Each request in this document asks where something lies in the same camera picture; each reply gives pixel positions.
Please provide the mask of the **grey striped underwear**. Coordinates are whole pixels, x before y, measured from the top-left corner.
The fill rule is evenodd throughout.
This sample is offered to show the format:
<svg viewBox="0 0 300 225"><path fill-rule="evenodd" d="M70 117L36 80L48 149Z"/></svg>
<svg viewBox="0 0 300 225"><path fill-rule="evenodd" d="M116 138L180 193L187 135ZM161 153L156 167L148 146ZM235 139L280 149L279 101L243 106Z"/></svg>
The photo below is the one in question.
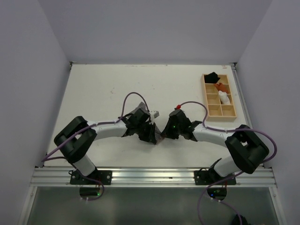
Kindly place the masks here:
<svg viewBox="0 0 300 225"><path fill-rule="evenodd" d="M144 102L141 102L132 111L130 121L133 123L135 133L141 141L156 145L162 140L161 131L154 121L158 116L159 112L148 111Z"/></svg>

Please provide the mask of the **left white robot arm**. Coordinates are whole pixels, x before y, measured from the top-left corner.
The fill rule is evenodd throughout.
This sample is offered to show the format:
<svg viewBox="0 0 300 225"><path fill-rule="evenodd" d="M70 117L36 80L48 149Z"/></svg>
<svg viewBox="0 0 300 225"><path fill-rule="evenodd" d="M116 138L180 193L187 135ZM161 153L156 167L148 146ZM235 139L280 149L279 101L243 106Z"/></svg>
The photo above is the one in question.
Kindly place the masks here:
<svg viewBox="0 0 300 225"><path fill-rule="evenodd" d="M119 117L116 121L89 123L82 116L75 117L54 138L54 143L64 158L80 173L81 179L92 184L101 181L99 170L87 156L92 143L111 137L138 135L139 140L156 144L156 124L151 114L143 108Z"/></svg>

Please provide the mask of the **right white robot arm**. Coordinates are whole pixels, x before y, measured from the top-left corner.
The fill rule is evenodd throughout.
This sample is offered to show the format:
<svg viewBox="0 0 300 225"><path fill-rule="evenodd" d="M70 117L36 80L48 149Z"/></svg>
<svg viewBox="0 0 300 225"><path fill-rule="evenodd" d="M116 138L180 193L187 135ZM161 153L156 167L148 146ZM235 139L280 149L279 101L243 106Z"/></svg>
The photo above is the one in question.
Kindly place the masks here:
<svg viewBox="0 0 300 225"><path fill-rule="evenodd" d="M177 109L169 114L169 120L162 132L164 138L178 139L183 136L194 142L208 142L226 147L230 156L218 159L207 170L200 169L195 173L205 184L219 184L225 178L241 171L252 174L269 154L268 147L264 142L246 125L226 133L205 128L203 122L193 121L185 113Z"/></svg>

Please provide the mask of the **wooden compartment tray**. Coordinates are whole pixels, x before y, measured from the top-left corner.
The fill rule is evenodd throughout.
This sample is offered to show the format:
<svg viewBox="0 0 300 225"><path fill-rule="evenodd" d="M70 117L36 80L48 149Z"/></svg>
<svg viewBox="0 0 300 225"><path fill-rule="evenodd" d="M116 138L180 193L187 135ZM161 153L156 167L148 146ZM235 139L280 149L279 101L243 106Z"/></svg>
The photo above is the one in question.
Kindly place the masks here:
<svg viewBox="0 0 300 225"><path fill-rule="evenodd" d="M208 110L208 121L232 122L237 118L229 78L215 72L201 77L203 99Z"/></svg>

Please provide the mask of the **white rolled cloth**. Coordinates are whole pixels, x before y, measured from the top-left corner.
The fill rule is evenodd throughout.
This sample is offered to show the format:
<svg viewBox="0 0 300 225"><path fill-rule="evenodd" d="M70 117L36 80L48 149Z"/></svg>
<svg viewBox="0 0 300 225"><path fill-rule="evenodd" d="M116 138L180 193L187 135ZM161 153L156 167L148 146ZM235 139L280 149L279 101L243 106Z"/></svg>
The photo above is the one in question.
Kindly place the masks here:
<svg viewBox="0 0 300 225"><path fill-rule="evenodd" d="M231 104L227 93L219 91L218 96L220 98L221 104L223 104L223 105L230 105Z"/></svg>

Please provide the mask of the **orange rolled cloth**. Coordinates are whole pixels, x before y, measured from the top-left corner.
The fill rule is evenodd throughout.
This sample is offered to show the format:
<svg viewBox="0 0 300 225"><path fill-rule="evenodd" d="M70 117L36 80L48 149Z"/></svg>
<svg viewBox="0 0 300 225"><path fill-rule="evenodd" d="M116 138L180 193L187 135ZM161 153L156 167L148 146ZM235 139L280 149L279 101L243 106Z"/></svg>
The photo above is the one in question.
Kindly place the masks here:
<svg viewBox="0 0 300 225"><path fill-rule="evenodd" d="M225 92L227 94L229 94L229 90L228 88L226 87L226 85L222 84L222 83L215 83L214 84L214 87L218 90L218 91L221 91L221 92Z"/></svg>

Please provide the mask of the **black rolled cloth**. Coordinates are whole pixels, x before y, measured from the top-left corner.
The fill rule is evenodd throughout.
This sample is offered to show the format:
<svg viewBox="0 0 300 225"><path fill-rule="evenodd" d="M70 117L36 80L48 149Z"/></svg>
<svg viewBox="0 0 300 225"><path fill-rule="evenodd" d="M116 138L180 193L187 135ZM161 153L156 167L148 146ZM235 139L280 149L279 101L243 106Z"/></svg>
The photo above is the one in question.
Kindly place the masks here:
<svg viewBox="0 0 300 225"><path fill-rule="evenodd" d="M208 75L204 75L204 81L205 83L212 83L215 84L220 80L220 77L215 73L212 72Z"/></svg>

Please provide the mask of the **black object bottom edge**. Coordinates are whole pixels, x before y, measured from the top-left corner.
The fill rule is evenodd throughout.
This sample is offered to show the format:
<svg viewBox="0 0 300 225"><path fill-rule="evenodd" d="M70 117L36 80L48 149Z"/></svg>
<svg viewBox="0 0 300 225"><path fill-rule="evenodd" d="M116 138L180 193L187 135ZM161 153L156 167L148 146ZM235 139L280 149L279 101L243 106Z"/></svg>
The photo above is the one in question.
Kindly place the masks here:
<svg viewBox="0 0 300 225"><path fill-rule="evenodd" d="M231 225L251 225L244 216L236 214Z"/></svg>

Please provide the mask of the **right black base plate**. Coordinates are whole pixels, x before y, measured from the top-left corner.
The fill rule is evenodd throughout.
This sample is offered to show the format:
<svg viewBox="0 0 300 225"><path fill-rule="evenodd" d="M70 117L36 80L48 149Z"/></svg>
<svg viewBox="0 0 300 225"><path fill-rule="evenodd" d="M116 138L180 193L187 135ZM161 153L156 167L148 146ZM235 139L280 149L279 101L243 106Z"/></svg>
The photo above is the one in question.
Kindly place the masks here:
<svg viewBox="0 0 300 225"><path fill-rule="evenodd" d="M211 185L215 182L219 182L220 185L225 184L227 182L228 185L236 185L236 179L231 178L234 174L229 174L225 177L221 177L216 172L212 170L207 170L206 168L201 168L200 170L194 171L194 180L196 185Z"/></svg>

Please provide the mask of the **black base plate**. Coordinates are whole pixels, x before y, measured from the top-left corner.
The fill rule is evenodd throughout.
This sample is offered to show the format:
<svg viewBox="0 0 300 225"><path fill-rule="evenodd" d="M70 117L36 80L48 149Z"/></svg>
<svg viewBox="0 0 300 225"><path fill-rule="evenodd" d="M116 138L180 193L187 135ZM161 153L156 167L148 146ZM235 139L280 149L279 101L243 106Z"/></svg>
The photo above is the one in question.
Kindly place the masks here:
<svg viewBox="0 0 300 225"><path fill-rule="evenodd" d="M111 185L113 172L111 170L95 170L88 176L82 176L78 170L68 172L71 185Z"/></svg>
<svg viewBox="0 0 300 225"><path fill-rule="evenodd" d="M220 185L225 184L227 182L228 185L236 185L236 179L231 178L234 174L229 174L225 177L221 177L216 172L212 170L207 170L206 168L201 168L200 170L194 171L194 180L196 185L211 185L215 182L219 182Z"/></svg>

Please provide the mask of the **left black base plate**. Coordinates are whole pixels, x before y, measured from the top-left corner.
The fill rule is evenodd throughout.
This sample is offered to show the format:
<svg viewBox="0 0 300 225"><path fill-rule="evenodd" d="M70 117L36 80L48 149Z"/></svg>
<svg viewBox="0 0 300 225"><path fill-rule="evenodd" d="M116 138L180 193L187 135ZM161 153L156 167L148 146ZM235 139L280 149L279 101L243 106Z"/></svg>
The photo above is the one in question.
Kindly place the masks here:
<svg viewBox="0 0 300 225"><path fill-rule="evenodd" d="M78 170L68 172L71 185L111 185L113 172L111 170L95 170L88 176L82 176Z"/></svg>

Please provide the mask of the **aluminium rail frame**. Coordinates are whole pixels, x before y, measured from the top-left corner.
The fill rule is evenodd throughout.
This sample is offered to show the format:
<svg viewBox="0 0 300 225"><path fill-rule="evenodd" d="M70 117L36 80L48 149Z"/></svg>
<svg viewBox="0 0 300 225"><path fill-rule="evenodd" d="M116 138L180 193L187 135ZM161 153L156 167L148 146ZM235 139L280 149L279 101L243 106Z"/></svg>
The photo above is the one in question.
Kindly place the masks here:
<svg viewBox="0 0 300 225"><path fill-rule="evenodd" d="M99 170L111 171L110 187L155 187L155 188L191 188L195 186L192 167L123 167L105 168ZM67 187L70 186L71 167L46 166L36 168L32 175L32 187ZM273 188L276 180L272 169L259 167L253 174L241 174L236 177L233 188Z"/></svg>

